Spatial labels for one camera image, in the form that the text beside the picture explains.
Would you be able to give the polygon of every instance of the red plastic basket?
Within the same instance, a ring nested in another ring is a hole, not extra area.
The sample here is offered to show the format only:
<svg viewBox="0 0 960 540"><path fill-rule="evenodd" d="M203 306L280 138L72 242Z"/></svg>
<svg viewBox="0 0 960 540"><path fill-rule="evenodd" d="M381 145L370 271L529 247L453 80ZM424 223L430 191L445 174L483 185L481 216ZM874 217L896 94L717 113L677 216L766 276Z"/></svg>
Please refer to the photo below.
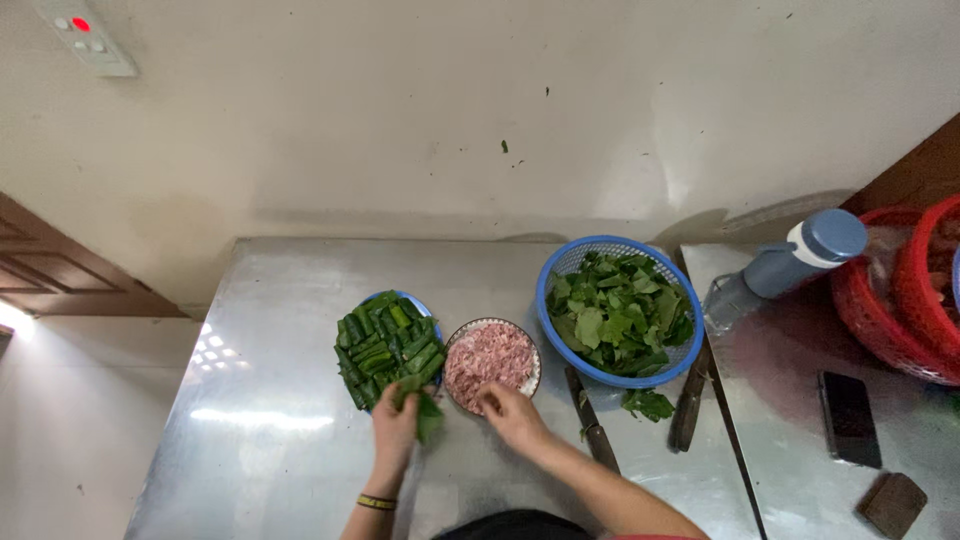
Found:
<svg viewBox="0 0 960 540"><path fill-rule="evenodd" d="M892 285L897 308L910 330L960 369L960 330L940 306L926 265L930 236L945 217L960 218L960 195L948 197L924 212L910 241L900 251Z"/></svg>
<svg viewBox="0 0 960 540"><path fill-rule="evenodd" d="M913 225L915 209L888 208L860 216L864 225ZM870 287L868 260L854 258L830 273L833 304L850 332L877 358L914 377L960 385L960 370L926 347L887 311Z"/></svg>

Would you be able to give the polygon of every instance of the wooden knife handle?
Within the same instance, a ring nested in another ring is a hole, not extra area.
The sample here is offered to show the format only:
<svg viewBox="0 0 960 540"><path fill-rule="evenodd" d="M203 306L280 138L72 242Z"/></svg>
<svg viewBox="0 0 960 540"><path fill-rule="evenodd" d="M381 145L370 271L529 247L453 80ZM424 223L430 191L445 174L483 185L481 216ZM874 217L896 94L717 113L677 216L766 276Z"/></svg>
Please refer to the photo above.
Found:
<svg viewBox="0 0 960 540"><path fill-rule="evenodd" d="M603 426L593 426L587 430L587 444L594 459L611 471L620 474L620 467L616 464L616 456L613 455L613 448L610 446L610 440Z"/></svg>
<svg viewBox="0 0 960 540"><path fill-rule="evenodd" d="M676 417L670 431L670 446L686 452L690 450L693 441L693 431L697 427L697 417L700 415L700 394L684 393L677 401Z"/></svg>

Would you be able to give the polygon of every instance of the black pants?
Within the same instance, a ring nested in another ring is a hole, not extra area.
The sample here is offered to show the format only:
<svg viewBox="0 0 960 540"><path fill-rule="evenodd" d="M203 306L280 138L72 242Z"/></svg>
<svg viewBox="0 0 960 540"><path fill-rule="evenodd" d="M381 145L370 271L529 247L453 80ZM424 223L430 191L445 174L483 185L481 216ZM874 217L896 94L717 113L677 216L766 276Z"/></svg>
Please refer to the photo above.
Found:
<svg viewBox="0 0 960 540"><path fill-rule="evenodd" d="M589 540L580 526L540 510L507 510L449 530L434 540Z"/></svg>

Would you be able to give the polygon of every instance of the wristband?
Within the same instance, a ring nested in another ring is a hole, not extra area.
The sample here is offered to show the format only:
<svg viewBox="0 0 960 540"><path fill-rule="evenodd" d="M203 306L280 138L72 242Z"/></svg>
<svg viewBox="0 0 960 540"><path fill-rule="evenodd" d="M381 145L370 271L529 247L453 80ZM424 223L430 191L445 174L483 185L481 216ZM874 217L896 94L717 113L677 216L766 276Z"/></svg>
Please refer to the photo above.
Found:
<svg viewBox="0 0 960 540"><path fill-rule="evenodd" d="M371 497L362 493L360 494L360 497L357 497L357 504L365 506L366 508L384 510L386 512L392 512L396 510L396 500L380 499L379 497Z"/></svg>

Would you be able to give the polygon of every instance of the metal countertop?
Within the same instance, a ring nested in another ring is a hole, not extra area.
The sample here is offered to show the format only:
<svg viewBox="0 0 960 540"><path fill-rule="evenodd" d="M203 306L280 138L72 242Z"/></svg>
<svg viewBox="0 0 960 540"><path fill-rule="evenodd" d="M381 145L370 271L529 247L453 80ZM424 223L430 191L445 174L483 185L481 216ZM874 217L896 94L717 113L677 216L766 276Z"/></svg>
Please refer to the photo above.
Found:
<svg viewBox="0 0 960 540"><path fill-rule="evenodd" d="M718 297L733 300L713 304L705 300L710 283L746 266L753 246L683 246L683 256L706 304L709 342L768 537L883 538L853 513L880 472L828 453L817 390L817 372L827 370L866 383L884 469L905 473L929 497L906 538L960 538L960 418L947 390L864 349L833 310L826 281L768 302L731 280Z"/></svg>
<svg viewBox="0 0 960 540"><path fill-rule="evenodd" d="M189 362L125 538L338 537L370 471L373 447L370 416L354 409L337 374L335 322L388 288L422 300L440 319L444 338L478 317L521 325L543 356L534 403L553 431L586 451L564 378L566 362L533 309L538 272L558 247L239 241L207 316L209 332L200 336L206 349ZM757 537L709 385L690 452L672 454L669 422L635 420L619 408L622 391L583 380L626 478L673 504L715 540ZM660 391L676 403L684 380ZM415 454L395 537L409 532L410 538L429 538L511 507L540 508L598 529L569 489L505 448L486 422L449 399L441 408L444 432Z"/></svg>

